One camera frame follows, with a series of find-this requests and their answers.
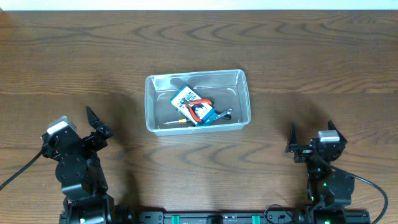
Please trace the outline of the white blue product box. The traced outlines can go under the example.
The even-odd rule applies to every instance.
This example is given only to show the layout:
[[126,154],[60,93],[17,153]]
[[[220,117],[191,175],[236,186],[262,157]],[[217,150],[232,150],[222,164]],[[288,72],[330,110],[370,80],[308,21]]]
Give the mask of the white blue product box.
[[186,108],[181,103],[182,98],[186,98],[187,100],[199,100],[199,99],[203,99],[203,98],[201,98],[189,86],[185,85],[181,90],[179,90],[177,92],[176,95],[174,95],[170,99],[170,103],[172,104],[172,106],[174,106],[178,112],[183,114],[195,126],[208,126],[214,121],[214,118],[216,117],[216,113],[215,113],[215,109],[214,109],[213,105],[210,106],[208,104],[203,103],[202,105],[197,105],[195,107],[195,111],[197,112],[197,115],[199,115],[199,117],[204,121],[203,124],[198,124],[191,117],[191,115],[188,111],[188,108]]

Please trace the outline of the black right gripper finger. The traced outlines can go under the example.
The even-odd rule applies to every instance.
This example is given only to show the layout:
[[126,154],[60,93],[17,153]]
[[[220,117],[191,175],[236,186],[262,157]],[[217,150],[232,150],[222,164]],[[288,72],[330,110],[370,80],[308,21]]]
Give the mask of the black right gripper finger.
[[291,123],[290,135],[289,135],[289,140],[287,142],[287,145],[288,146],[297,145],[297,135],[296,135],[294,123]]
[[339,138],[340,138],[340,142],[342,142],[343,144],[347,144],[348,141],[347,139],[339,132],[339,130],[336,128],[336,126],[334,125],[334,123],[332,122],[332,120],[328,121],[328,129],[330,131],[336,131]]

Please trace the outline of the clear plastic container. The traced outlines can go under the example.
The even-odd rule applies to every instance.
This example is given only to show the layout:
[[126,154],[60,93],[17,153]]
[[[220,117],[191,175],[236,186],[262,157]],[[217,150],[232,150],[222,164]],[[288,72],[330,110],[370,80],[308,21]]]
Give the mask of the clear plastic container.
[[[217,119],[208,126],[191,121],[164,124],[186,118],[170,99],[185,85],[201,98],[213,101],[215,111],[233,109],[231,119]],[[210,133],[243,129],[251,121],[251,105],[245,73],[240,69],[151,75],[146,79],[145,115],[147,129],[157,136]]]

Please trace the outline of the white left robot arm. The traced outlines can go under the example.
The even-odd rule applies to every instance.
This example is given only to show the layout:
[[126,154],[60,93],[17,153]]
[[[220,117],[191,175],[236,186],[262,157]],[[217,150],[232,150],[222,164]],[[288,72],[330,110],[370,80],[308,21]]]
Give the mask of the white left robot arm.
[[62,185],[64,212],[60,223],[134,223],[128,207],[115,205],[97,152],[105,148],[112,130],[87,106],[94,131],[81,138],[66,116],[51,123],[42,135],[42,155],[58,162],[55,175]]

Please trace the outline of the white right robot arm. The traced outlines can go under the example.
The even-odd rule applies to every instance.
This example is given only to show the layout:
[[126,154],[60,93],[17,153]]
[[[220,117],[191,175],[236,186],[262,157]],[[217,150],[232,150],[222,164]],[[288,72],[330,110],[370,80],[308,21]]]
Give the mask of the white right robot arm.
[[294,211],[292,223],[346,223],[345,207],[351,204],[354,179],[331,167],[331,162],[342,155],[346,138],[332,121],[328,129],[318,132],[310,144],[298,143],[295,126],[291,125],[285,151],[294,154],[294,162],[307,168],[307,196],[312,201]]

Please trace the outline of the small black claw hammer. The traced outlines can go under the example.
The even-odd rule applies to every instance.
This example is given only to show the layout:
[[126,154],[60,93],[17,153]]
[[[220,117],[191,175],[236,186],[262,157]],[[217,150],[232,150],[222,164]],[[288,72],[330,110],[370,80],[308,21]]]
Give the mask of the small black claw hammer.
[[230,120],[230,119],[231,119],[231,115],[230,115],[230,114],[227,114],[227,115],[223,116],[223,119]]

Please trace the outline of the red handled pliers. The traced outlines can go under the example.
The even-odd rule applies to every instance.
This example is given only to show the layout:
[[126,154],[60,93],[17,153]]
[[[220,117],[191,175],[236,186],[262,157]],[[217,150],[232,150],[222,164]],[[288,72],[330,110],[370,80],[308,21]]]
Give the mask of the red handled pliers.
[[199,99],[199,100],[187,100],[186,98],[182,98],[181,103],[188,108],[188,111],[193,118],[194,121],[196,121],[198,124],[203,124],[204,121],[197,115],[197,112],[195,111],[195,107],[197,105],[202,105],[203,103],[208,104],[210,106],[213,105],[213,101],[204,98],[204,99]]

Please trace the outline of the silver ring wrench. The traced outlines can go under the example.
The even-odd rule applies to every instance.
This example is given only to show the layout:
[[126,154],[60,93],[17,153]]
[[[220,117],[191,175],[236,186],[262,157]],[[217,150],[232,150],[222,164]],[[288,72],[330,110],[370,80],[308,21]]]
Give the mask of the silver ring wrench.
[[214,121],[216,121],[217,119],[220,119],[220,118],[223,119],[223,116],[225,116],[227,114],[231,115],[233,113],[233,109],[229,108],[228,110],[226,110],[224,112],[215,111],[215,113],[216,113],[216,117],[214,118]]

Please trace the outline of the yellow black screwdriver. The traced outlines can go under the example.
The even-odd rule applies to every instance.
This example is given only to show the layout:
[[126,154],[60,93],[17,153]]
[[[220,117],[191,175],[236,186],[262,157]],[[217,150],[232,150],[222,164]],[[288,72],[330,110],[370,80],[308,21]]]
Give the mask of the yellow black screwdriver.
[[164,124],[178,124],[178,123],[187,123],[187,122],[189,122],[189,120],[187,120],[186,118],[182,118],[176,121],[168,121],[165,122]]

